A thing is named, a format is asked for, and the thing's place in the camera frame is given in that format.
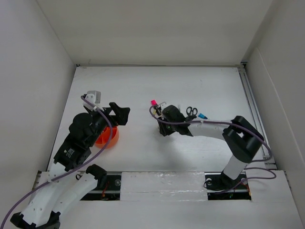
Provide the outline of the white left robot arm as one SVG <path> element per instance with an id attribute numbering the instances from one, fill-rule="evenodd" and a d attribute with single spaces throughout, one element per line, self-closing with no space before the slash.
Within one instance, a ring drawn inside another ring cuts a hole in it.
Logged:
<path id="1" fill-rule="evenodd" d="M 48 181 L 29 192 L 35 196 L 10 222 L 20 229 L 57 229 L 63 214 L 89 191 L 106 185 L 107 171 L 89 163 L 91 147 L 109 127 L 126 125 L 130 108 L 111 102 L 99 108 L 84 102 L 85 113 L 77 114 L 69 126 L 69 134 L 54 156 Z"/>

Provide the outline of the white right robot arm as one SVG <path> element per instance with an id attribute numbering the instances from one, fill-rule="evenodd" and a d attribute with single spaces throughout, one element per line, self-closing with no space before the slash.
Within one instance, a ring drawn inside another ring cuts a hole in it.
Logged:
<path id="1" fill-rule="evenodd" d="M 242 116 L 223 122 L 211 121 L 190 106 L 186 109 L 186 116 L 174 105 L 162 104 L 154 109 L 159 132 L 163 136 L 179 133 L 220 139 L 227 143 L 232 156 L 216 178 L 219 189 L 231 188 L 240 181 L 239 175 L 252 162 L 264 142 L 263 136 Z"/>

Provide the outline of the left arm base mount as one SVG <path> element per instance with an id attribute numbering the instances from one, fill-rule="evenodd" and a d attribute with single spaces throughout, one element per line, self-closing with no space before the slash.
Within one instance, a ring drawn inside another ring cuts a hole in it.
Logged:
<path id="1" fill-rule="evenodd" d="M 121 173 L 110 174 L 103 187 L 93 189 L 81 201 L 118 201 L 121 195 L 121 183 Z"/>

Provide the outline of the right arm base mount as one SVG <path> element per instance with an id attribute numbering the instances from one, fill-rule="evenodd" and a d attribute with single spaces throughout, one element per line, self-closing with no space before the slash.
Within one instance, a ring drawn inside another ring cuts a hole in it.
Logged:
<path id="1" fill-rule="evenodd" d="M 224 181 L 220 173 L 205 174 L 203 187 L 207 190 L 208 200 L 251 200 L 250 188 L 246 174 L 242 173 L 236 180 Z"/>

